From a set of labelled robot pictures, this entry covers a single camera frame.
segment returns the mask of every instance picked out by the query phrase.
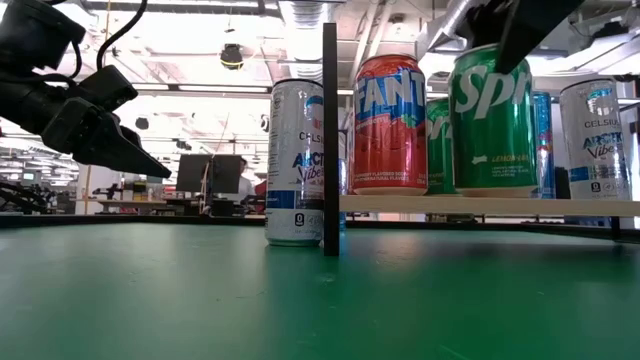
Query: wooden shelf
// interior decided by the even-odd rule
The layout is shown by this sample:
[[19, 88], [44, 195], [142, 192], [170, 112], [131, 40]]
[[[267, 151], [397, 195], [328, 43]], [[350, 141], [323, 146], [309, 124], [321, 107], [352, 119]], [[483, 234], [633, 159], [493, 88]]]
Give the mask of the wooden shelf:
[[445, 196], [340, 197], [342, 211], [439, 214], [640, 216], [640, 201], [537, 200]]

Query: soda can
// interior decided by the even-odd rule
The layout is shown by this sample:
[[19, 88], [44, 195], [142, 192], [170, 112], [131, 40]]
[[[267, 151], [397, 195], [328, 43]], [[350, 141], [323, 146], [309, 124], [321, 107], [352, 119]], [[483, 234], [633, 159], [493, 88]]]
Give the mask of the soda can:
[[427, 103], [427, 195], [458, 195], [453, 186], [453, 129], [449, 99]]
[[556, 181], [553, 164], [553, 132], [551, 125], [551, 96], [533, 93], [533, 118], [536, 128], [536, 155], [538, 160], [538, 187], [531, 194], [535, 199], [555, 199]]
[[578, 83], [560, 93], [572, 199], [630, 200], [622, 124], [613, 81]]
[[354, 89], [356, 194], [427, 191], [424, 84], [409, 55], [382, 55], [362, 64]]
[[324, 208], [322, 85], [287, 79], [273, 86], [265, 236], [271, 245], [317, 246]]
[[464, 196], [529, 197], [536, 188], [531, 71], [495, 71], [497, 45], [456, 59], [449, 78], [456, 189]]

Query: sprite can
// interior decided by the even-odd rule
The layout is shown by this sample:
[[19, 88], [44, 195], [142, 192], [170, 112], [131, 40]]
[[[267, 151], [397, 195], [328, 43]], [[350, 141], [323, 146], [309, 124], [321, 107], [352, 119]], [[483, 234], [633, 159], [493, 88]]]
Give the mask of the sprite can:
[[458, 195], [453, 186], [453, 129], [449, 121], [449, 99], [427, 103], [427, 195]]
[[536, 188], [531, 71], [495, 71], [497, 45], [456, 59], [449, 79], [456, 189], [465, 196], [529, 197]]

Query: robot arm in background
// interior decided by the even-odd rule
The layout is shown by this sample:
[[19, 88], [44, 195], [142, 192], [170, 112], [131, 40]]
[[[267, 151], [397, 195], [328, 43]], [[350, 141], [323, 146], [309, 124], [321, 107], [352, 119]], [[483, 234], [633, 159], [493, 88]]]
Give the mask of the robot arm in background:
[[[34, 67], [57, 69], [69, 43], [77, 45], [84, 34], [82, 26], [49, 4], [9, 2], [0, 23], [0, 116], [80, 163], [169, 177], [171, 171], [112, 113], [138, 95], [117, 68], [106, 66], [79, 84], [32, 72]], [[45, 83], [60, 79], [69, 87]]]

